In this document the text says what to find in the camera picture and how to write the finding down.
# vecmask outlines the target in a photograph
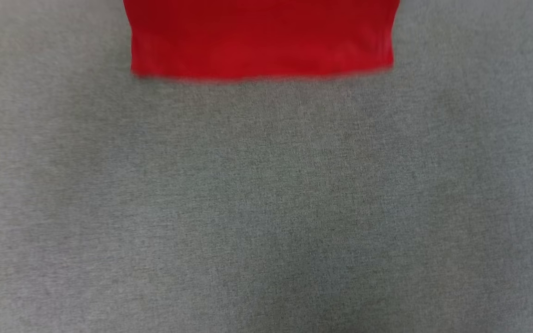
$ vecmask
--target red fabric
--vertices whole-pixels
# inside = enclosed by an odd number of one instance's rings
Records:
[[[124,0],[144,76],[321,76],[391,67],[399,0]]]

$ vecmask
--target gray background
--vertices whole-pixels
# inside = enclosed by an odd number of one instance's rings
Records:
[[[403,0],[335,80],[129,47],[119,0],[0,0],[0,333],[533,333],[533,0]]]

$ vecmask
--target red cloth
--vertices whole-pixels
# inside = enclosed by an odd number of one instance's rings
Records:
[[[400,0],[124,0],[131,69],[239,79],[391,67]]]

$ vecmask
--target red garment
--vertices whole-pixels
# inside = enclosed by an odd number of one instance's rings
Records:
[[[320,76],[391,67],[400,0],[124,0],[135,74]]]

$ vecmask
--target gray fabric surface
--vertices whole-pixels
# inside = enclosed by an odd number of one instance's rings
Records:
[[[0,333],[533,333],[533,0],[404,0],[391,72],[129,74],[0,0]]]

